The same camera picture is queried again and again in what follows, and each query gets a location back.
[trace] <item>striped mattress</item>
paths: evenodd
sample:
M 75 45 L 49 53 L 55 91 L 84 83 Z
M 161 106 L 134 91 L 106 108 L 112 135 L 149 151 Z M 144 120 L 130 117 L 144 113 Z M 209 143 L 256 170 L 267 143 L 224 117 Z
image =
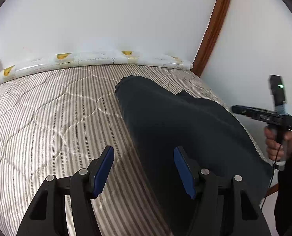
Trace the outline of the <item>striped mattress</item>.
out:
M 5 236 L 16 235 L 47 175 L 73 175 L 98 158 L 106 145 L 114 147 L 115 159 L 102 194 L 92 201 L 102 235 L 172 235 L 114 93 L 115 85 L 128 75 L 141 75 L 172 93 L 185 90 L 224 106 L 192 72 L 162 67 L 73 67 L 2 84 L 0 229 Z M 65 206 L 69 235 L 74 236 L 69 197 Z

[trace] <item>brown wooden frame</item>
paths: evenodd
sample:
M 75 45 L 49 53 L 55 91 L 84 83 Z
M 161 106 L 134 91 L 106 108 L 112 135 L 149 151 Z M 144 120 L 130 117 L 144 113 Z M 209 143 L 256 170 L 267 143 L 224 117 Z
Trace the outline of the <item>brown wooden frame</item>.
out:
M 194 66 L 191 69 L 191 71 L 198 77 L 201 76 L 211 55 L 211 52 L 213 51 L 213 48 L 216 44 L 216 40 L 220 33 L 222 24 L 225 20 L 229 4 L 230 0 L 216 0 L 208 27 L 193 62 Z

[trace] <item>black cloth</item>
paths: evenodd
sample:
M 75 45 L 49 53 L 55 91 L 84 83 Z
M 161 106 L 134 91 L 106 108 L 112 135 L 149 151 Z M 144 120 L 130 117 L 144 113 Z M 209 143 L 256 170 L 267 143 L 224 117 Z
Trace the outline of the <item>black cloth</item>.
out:
M 116 96 L 142 167 L 175 235 L 185 235 L 195 208 L 174 163 L 178 145 L 217 176 L 241 175 L 258 203 L 265 196 L 271 166 L 221 105 L 185 91 L 174 95 L 141 76 L 123 78 Z
M 292 236 L 292 154 L 285 170 L 278 173 L 278 197 L 275 205 L 276 230 L 280 236 Z

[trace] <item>black handheld controller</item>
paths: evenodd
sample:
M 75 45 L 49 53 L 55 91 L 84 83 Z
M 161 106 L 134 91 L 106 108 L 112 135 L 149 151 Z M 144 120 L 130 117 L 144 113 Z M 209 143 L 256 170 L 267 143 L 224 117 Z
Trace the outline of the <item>black handheld controller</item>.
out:
M 269 127 L 276 132 L 276 142 L 282 144 L 284 134 L 287 130 L 292 130 L 292 116 L 286 113 L 286 96 L 284 91 L 284 85 L 282 83 L 281 76 L 271 75 L 269 78 L 271 87 L 271 94 L 274 98 L 275 111 L 265 110 L 255 107 L 247 106 L 232 106 L 233 113 L 242 114 L 253 120 L 259 120 L 268 123 Z M 285 158 L 282 159 L 278 169 L 283 170 Z

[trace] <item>black sleeve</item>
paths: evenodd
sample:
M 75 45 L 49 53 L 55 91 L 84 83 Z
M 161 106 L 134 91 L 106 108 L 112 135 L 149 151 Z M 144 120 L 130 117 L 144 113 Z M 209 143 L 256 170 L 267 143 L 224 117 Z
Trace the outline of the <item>black sleeve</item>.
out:
M 292 154 L 285 170 L 278 173 L 278 197 L 275 205 L 276 229 L 280 236 L 292 236 Z

